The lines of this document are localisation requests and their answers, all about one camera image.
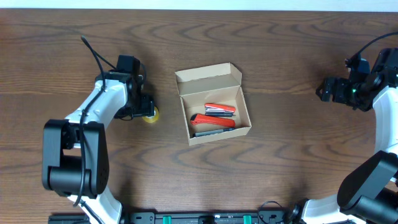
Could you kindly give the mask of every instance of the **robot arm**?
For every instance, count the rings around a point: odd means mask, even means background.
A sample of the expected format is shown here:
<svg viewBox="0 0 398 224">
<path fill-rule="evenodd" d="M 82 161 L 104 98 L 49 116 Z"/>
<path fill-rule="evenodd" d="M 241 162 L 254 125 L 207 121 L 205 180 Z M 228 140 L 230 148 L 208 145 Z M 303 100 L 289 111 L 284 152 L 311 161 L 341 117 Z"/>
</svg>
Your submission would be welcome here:
<svg viewBox="0 0 398 224">
<path fill-rule="evenodd" d="M 384 49 L 370 71 L 359 52 L 346 61 L 349 79 L 327 78 L 317 90 L 322 101 L 344 103 L 376 114 L 374 155 L 343 181 L 337 195 L 304 200 L 296 223 L 374 223 L 398 221 L 395 193 L 385 186 L 398 172 L 398 49 Z"/>
<path fill-rule="evenodd" d="M 117 66 L 108 72 L 100 65 L 101 75 L 83 104 L 65 119 L 51 119 L 44 127 L 42 183 L 46 189 L 79 204 L 90 223 L 119 224 L 123 219 L 123 207 L 107 186 L 105 130 L 113 118 L 154 116 L 152 97 L 141 93 L 144 77 L 138 75 L 140 65 L 138 59 L 128 55 L 120 55 Z M 82 156 L 63 153 L 73 148 L 80 148 Z"/>
</svg>

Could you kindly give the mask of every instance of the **red handle tool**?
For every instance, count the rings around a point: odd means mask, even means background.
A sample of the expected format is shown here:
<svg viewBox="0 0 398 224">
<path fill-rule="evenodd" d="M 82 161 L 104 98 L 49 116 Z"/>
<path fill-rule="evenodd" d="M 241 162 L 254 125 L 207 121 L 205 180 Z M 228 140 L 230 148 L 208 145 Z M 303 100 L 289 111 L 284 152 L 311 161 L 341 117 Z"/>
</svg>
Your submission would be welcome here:
<svg viewBox="0 0 398 224">
<path fill-rule="evenodd" d="M 191 124 L 217 124 L 230 128 L 235 128 L 235 121 L 226 118 L 217 118 L 213 116 L 206 116 L 203 114 L 195 114 L 191 117 Z"/>
<path fill-rule="evenodd" d="M 235 107 L 233 107 L 233 106 L 218 105 L 218 104 L 215 104 L 215 103 L 206 103 L 205 107 L 214 108 L 214 109 L 221 109 L 221 110 L 225 110 L 225 111 L 229 111 L 229 112 L 235 113 Z"/>
</svg>

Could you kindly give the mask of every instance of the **wooden table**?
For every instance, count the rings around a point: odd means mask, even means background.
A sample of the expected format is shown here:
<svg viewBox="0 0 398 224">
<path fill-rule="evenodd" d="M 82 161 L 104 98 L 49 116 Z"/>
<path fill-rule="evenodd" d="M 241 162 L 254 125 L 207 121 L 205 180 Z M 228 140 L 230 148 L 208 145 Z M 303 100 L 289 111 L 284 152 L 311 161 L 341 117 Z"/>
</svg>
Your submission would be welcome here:
<svg viewBox="0 0 398 224">
<path fill-rule="evenodd" d="M 374 112 L 322 103 L 316 87 L 347 77 L 344 59 L 397 30 L 397 14 L 128 10 L 0 10 L 0 223 L 80 212 L 41 183 L 42 129 L 75 110 L 98 67 L 85 35 L 116 63 L 148 70 L 160 120 L 106 130 L 108 185 L 131 208 L 254 210 L 337 193 L 374 150 Z M 372 64 L 382 40 L 363 56 Z M 189 147 L 174 71 L 232 62 L 243 73 L 247 136 Z"/>
</svg>

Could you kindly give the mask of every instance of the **wall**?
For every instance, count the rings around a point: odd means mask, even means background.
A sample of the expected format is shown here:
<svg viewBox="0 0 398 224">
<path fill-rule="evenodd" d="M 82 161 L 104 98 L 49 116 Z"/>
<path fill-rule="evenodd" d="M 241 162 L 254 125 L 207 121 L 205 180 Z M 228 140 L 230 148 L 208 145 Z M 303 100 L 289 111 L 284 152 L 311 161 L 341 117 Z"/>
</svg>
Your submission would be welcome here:
<svg viewBox="0 0 398 224">
<path fill-rule="evenodd" d="M 398 12 L 398 0 L 0 0 L 0 7 Z"/>
</svg>

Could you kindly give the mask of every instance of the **green connector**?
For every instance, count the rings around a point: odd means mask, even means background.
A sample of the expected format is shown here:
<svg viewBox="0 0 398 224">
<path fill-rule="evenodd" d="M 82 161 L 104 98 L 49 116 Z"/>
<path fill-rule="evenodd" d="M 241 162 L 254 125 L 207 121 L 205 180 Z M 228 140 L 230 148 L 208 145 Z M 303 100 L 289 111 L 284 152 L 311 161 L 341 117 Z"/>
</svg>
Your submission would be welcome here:
<svg viewBox="0 0 398 224">
<path fill-rule="evenodd" d="M 163 217 L 163 224 L 172 224 L 172 217 Z"/>
<path fill-rule="evenodd" d="M 243 224 L 251 224 L 251 215 L 243 216 Z"/>
</svg>

